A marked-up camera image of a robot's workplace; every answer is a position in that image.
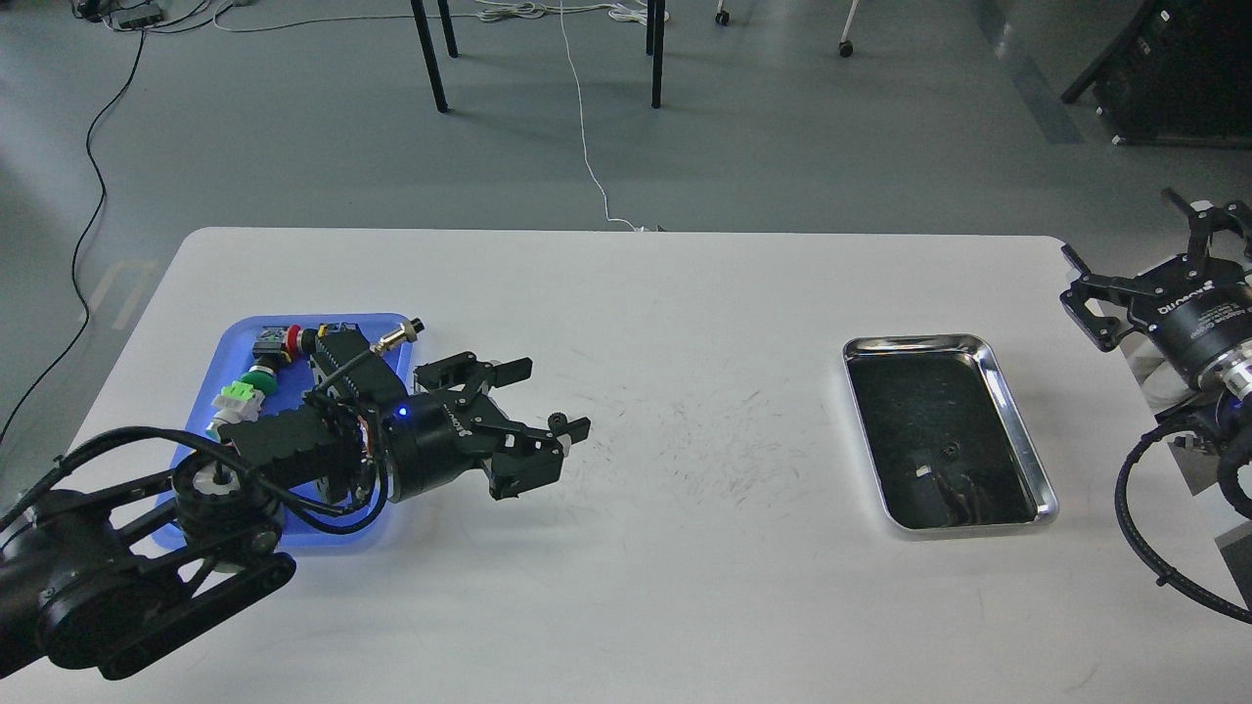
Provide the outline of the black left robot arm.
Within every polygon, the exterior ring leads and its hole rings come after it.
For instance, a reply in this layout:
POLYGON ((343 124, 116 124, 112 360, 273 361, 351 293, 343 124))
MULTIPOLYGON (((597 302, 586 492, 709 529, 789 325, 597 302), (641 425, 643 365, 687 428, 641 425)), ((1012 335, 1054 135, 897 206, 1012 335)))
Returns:
POLYGON ((497 500, 558 481, 590 420, 500 410, 528 358, 464 352, 402 380, 388 357, 421 329, 262 327, 202 431, 109 428, 54 458, 3 516, 4 676, 43 659, 134 676, 284 588, 287 532, 363 532, 471 468, 497 500))

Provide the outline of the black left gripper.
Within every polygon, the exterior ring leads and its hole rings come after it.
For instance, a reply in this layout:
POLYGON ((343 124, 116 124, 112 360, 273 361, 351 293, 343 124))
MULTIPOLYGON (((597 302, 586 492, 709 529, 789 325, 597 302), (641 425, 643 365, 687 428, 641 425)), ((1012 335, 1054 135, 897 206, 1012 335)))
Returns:
POLYGON ((563 433, 523 423, 487 431, 507 416, 487 396, 491 388, 528 380, 532 358, 502 362, 451 356, 413 370, 412 395, 384 407, 381 443, 391 477, 391 504, 429 492, 459 475, 481 468, 495 500, 555 484, 568 448, 583 442, 590 418, 573 418, 563 433))

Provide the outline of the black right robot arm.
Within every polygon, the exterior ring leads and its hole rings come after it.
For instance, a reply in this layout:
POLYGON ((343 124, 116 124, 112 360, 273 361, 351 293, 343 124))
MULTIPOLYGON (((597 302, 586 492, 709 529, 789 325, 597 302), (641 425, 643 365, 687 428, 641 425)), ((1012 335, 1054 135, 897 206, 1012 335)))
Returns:
POLYGON ((1184 575, 1146 540, 1131 512, 1131 472, 1158 442, 1184 465, 1184 484, 1194 499, 1224 501, 1224 514, 1249 520, 1249 258, 1229 261, 1212 253, 1219 232, 1249 242, 1244 200, 1189 200, 1162 192, 1186 220, 1184 251, 1138 276, 1097 276, 1072 248, 1060 252, 1073 281, 1059 299, 1079 329, 1101 351, 1141 334, 1146 355, 1159 360, 1161 380, 1179 392, 1156 406, 1156 426, 1123 458, 1114 484, 1116 521, 1131 549, 1161 588, 1237 621, 1249 609, 1184 575))

